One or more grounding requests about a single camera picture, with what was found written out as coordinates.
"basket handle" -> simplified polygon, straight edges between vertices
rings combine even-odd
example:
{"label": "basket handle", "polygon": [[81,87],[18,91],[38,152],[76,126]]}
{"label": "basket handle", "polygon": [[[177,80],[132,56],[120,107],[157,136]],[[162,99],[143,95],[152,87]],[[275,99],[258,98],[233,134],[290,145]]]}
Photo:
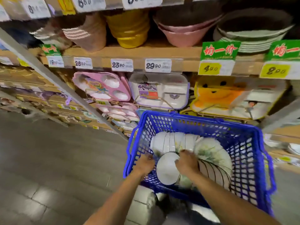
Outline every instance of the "basket handle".
{"label": "basket handle", "polygon": [[133,129],[133,131],[130,135],[130,138],[128,140],[128,145],[127,145],[127,148],[126,148],[127,160],[126,160],[126,165],[125,165],[125,168],[124,168],[124,171],[123,171],[123,178],[127,177],[127,168],[129,166],[129,163],[130,163],[130,160],[131,160],[131,154],[130,154],[129,150],[130,150],[130,147],[131,147],[131,144],[132,144],[133,136],[134,136],[135,131],[137,130],[137,128],[138,128],[138,126]]}
{"label": "basket handle", "polygon": [[268,170],[269,170],[270,184],[271,184],[271,188],[268,189],[266,191],[266,193],[270,196],[277,190],[277,186],[276,186],[276,181],[275,181],[272,157],[267,153],[267,151],[265,149],[264,149],[264,154],[267,157],[267,161],[268,161]]}

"blue plastic basket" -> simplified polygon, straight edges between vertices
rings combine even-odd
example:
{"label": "blue plastic basket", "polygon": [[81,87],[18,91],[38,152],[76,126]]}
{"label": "blue plastic basket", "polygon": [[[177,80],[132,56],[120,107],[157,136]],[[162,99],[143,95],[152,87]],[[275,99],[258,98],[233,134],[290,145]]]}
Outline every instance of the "blue plastic basket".
{"label": "blue plastic basket", "polygon": [[[138,128],[136,140],[130,153],[133,136]],[[260,129],[252,125],[223,121],[222,119],[180,115],[174,112],[163,113],[145,111],[139,125],[131,134],[127,147],[127,162],[124,178],[127,177],[135,161],[141,154],[149,152],[151,138],[158,132],[184,132],[204,137],[216,138],[231,156],[233,175],[230,191],[247,200],[257,208],[273,215],[271,194],[276,190],[272,158],[265,151]],[[265,181],[264,159],[268,161],[271,187],[267,190]],[[154,169],[146,176],[141,185],[155,193],[167,193],[175,198],[209,207],[198,191],[182,189],[176,185],[165,186],[157,178]]]}

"green promotional sign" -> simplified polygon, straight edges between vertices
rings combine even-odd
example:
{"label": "green promotional sign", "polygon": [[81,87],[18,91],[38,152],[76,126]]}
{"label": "green promotional sign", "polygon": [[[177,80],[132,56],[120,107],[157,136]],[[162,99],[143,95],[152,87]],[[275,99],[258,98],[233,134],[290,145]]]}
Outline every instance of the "green promotional sign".
{"label": "green promotional sign", "polygon": [[235,60],[241,42],[203,42],[201,60]]}
{"label": "green promotional sign", "polygon": [[59,49],[53,44],[43,44],[41,48],[46,56],[61,56]]}
{"label": "green promotional sign", "polygon": [[299,54],[300,40],[280,40],[272,43],[266,60],[300,60]]}

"person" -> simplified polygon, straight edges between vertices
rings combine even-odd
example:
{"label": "person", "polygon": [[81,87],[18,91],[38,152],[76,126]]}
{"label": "person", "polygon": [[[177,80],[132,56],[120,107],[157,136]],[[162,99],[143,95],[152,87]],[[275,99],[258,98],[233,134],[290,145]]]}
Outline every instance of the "person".
{"label": "person", "polygon": [[[198,160],[194,153],[182,150],[179,155],[180,158],[175,161],[178,171],[182,175],[187,176],[197,186],[221,224],[280,225],[279,222],[264,211],[203,176],[198,170]],[[123,225],[138,185],[153,170],[154,166],[155,161],[150,155],[141,155],[133,167],[133,171],[124,180],[119,189],[84,225]]]}

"hand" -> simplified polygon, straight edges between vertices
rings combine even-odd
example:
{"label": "hand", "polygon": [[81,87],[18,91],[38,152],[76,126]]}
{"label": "hand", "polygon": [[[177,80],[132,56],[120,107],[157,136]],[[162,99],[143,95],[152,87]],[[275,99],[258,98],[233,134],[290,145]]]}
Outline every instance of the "hand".
{"label": "hand", "polygon": [[175,161],[175,165],[180,174],[189,177],[193,173],[199,173],[198,159],[193,152],[182,150],[179,152],[180,158]]}
{"label": "hand", "polygon": [[155,160],[151,154],[141,154],[141,157],[137,160],[136,165],[133,166],[133,172],[137,173],[144,178],[146,174],[149,174],[155,166]]}

